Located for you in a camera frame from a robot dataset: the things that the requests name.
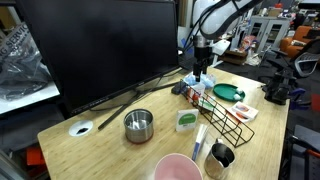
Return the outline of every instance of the computer monitor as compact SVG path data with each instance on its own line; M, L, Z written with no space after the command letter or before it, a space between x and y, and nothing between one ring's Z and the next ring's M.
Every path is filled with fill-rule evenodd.
M17 0L17 6L72 115L179 67L173 1Z

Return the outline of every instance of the pink bowl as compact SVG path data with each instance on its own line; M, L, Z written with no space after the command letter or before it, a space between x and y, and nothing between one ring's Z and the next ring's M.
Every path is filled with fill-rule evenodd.
M157 164L155 180L202 180L197 164L182 154L169 154Z

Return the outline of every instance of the wire rack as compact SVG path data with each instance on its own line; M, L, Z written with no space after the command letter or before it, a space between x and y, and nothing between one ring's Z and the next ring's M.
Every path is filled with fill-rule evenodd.
M207 93L202 94L200 97L200 93L185 83L180 83L180 89L181 94L192 106L197 108L210 124L235 148L249 142L254 136L255 133L251 128L233 118L226 108L212 99Z

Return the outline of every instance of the metal bowl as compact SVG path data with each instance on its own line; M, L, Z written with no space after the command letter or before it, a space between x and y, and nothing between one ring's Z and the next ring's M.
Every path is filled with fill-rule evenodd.
M146 109L135 109L124 118L124 126L129 141L144 143L153 135L153 116Z

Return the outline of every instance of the green plate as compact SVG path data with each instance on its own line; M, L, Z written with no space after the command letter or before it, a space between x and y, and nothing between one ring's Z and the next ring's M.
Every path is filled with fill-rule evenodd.
M231 84L216 84L213 87L213 93L226 101L231 101L231 102L236 102L236 101L242 101L244 97L246 97L246 94L242 92L240 95L241 99L240 100L235 100L234 95L237 94L237 86L231 85Z

